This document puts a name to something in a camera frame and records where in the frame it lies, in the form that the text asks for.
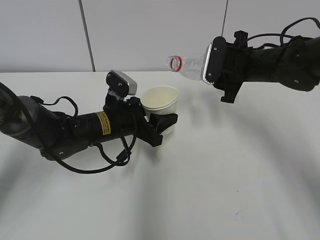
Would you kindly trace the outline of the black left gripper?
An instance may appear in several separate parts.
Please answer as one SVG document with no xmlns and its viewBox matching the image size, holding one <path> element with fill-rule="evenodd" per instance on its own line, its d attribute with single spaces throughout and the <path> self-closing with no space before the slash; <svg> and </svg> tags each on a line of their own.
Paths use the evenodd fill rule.
<svg viewBox="0 0 320 240">
<path fill-rule="evenodd" d="M 157 147 L 162 144 L 162 135 L 166 135 L 168 129 L 178 122 L 176 113 L 151 113 L 148 123 L 141 101 L 135 96 L 121 100 L 107 95 L 103 110 L 108 117 L 111 129 L 111 133 L 103 137 L 104 141 L 119 139 L 120 134 L 135 135 L 152 147 Z"/>
</svg>

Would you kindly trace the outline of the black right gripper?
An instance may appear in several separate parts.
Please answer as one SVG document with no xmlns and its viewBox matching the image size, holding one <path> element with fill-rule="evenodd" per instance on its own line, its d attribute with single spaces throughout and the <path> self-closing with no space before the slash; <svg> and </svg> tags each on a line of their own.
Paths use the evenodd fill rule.
<svg viewBox="0 0 320 240">
<path fill-rule="evenodd" d="M 233 43 L 226 42 L 220 77 L 213 86 L 224 91 L 220 101 L 234 103 L 236 96 L 245 81 L 245 69 L 249 59 L 248 33 L 242 30 L 234 33 Z"/>
</svg>

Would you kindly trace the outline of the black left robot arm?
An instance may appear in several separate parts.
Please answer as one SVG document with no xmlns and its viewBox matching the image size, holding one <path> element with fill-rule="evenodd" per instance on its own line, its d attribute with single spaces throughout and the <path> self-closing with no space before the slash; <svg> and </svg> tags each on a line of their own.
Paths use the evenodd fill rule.
<svg viewBox="0 0 320 240">
<path fill-rule="evenodd" d="M 50 111 L 36 96 L 15 95 L 0 87 L 0 131 L 38 149 L 47 160 L 65 160 L 88 147 L 116 166 L 131 156 L 135 141 L 152 147 L 163 142 L 163 132 L 178 121 L 176 113 L 146 116 L 137 85 L 124 80 L 109 82 L 102 111 L 68 115 Z"/>
</svg>

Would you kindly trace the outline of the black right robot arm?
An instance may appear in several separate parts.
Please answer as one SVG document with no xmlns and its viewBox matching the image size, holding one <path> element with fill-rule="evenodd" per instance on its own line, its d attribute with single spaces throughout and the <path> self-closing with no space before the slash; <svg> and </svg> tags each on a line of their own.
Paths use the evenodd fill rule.
<svg viewBox="0 0 320 240">
<path fill-rule="evenodd" d="M 221 101 L 234 103 L 246 82 L 279 83 L 309 92 L 320 83 L 320 39 L 293 37 L 282 46 L 253 48 L 248 33 L 236 31 L 235 41 L 219 36 L 211 43 L 204 79 L 224 91 Z"/>
</svg>

